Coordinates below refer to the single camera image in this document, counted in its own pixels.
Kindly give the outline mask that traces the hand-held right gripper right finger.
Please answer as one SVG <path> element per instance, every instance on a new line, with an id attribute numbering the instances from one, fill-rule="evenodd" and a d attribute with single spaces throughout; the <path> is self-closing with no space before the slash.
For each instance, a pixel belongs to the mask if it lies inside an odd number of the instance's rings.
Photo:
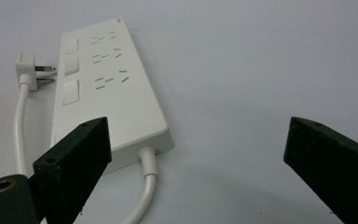
<path id="1" fill-rule="evenodd" d="M 292 117 L 283 160 L 344 224 L 358 224 L 358 143 Z"/>

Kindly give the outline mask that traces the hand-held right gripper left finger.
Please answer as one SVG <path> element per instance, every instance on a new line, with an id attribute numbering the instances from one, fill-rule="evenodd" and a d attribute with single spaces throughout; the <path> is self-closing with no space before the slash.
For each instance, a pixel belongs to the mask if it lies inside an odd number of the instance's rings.
<path id="1" fill-rule="evenodd" d="M 34 162 L 48 224 L 73 224 L 112 161 L 108 119 L 84 122 Z"/>

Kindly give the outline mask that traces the white power plug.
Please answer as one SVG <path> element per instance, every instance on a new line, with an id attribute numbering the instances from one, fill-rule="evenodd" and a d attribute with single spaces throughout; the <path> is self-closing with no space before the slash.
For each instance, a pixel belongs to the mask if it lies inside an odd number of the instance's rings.
<path id="1" fill-rule="evenodd" d="M 19 86 L 25 84 L 30 91 L 38 90 L 39 81 L 53 81 L 57 74 L 54 66 L 36 65 L 33 53 L 21 52 L 16 57 L 16 73 Z"/>

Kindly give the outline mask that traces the white power strip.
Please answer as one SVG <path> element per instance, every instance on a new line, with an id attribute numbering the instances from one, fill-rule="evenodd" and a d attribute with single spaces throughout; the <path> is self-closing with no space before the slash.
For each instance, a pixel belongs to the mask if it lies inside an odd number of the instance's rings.
<path id="1" fill-rule="evenodd" d="M 62 35 L 51 141 L 57 144 L 77 125 L 108 119 L 112 162 L 105 171 L 140 161 L 152 147 L 174 147 L 169 125 L 122 18 Z"/>

